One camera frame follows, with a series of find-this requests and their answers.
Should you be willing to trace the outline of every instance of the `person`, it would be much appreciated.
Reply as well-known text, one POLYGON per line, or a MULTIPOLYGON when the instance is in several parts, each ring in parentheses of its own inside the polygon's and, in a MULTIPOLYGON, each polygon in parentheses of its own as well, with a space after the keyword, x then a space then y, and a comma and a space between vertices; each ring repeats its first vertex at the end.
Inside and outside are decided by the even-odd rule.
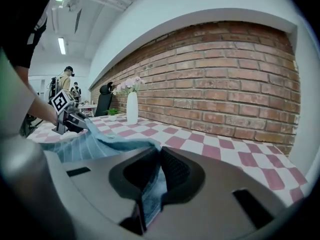
POLYGON ((71 66, 67 66, 63 74, 58 76, 58 82, 59 82, 59 90, 69 90, 70 88, 70 77, 72 76, 74 72, 74 69, 71 66))
POLYGON ((79 102, 80 101, 80 96, 81 96, 81 89, 78 87, 78 83, 77 82, 74 82, 73 87, 71 88, 70 91, 73 94, 74 99, 79 102))
POLYGON ((1 12, 4 24, 0 45, 20 79, 34 93, 28 114, 56 125, 58 116, 55 109, 36 95, 28 80, 35 47, 46 30, 49 1, 14 0, 8 6, 5 0, 1 0, 1 8, 5 9, 1 12))

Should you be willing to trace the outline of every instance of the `blue cloth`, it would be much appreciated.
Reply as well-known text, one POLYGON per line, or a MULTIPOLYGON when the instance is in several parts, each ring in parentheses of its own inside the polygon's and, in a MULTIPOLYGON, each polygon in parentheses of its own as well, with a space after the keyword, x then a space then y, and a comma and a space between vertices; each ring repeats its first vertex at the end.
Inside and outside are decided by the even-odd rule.
MULTIPOLYGON (((58 155, 62 163, 77 162, 82 160, 110 157, 144 147, 156 147, 161 150, 159 144, 152 139, 125 139, 115 133, 103 134, 95 124, 85 119, 88 131, 71 140, 56 143, 41 143, 45 151, 51 151, 58 155)), ((142 195, 142 205, 146 224, 160 211, 160 200, 167 191, 166 178, 162 169, 159 169, 158 177, 149 182, 142 195)))

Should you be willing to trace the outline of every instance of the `table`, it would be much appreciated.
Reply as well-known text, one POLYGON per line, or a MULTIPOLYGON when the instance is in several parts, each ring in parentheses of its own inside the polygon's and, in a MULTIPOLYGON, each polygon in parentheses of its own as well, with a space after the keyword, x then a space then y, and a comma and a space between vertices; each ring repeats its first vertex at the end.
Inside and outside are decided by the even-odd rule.
POLYGON ((85 110, 91 109, 91 115, 94 117, 96 114, 97 110, 97 104, 88 104, 88 105, 79 105, 78 109, 80 110, 81 113, 85 113, 85 110))
MULTIPOLYGON (((242 140, 185 129, 162 122, 139 118, 128 125, 125 114, 116 121, 108 116, 90 120, 104 134, 116 133, 126 139, 151 138, 161 146, 187 150, 196 154, 230 163, 271 189, 289 206, 308 193, 309 185, 300 171, 271 143, 242 140)), ((28 139, 38 143, 52 143, 85 134, 53 132, 51 123, 43 123, 28 139)))

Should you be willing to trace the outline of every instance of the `black cap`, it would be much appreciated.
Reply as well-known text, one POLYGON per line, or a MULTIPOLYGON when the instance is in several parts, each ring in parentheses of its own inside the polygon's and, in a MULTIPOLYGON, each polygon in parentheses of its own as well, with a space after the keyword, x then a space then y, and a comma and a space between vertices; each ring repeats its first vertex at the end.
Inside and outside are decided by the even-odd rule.
POLYGON ((67 67, 64 69, 64 71, 67 71, 67 70, 70 70, 71 72, 74 71, 74 69, 72 68, 72 66, 67 66, 67 67))

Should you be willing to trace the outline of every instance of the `white vase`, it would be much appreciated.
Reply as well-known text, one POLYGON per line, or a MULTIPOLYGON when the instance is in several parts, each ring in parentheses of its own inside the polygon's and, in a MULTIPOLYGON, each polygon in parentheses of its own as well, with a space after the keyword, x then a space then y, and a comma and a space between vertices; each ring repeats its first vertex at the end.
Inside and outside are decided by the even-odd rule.
POLYGON ((109 115, 109 120, 110 121, 116 121, 117 120, 117 115, 109 115))
POLYGON ((136 92, 131 92, 126 101, 126 119, 128 125, 136 125, 138 122, 138 98, 136 92))

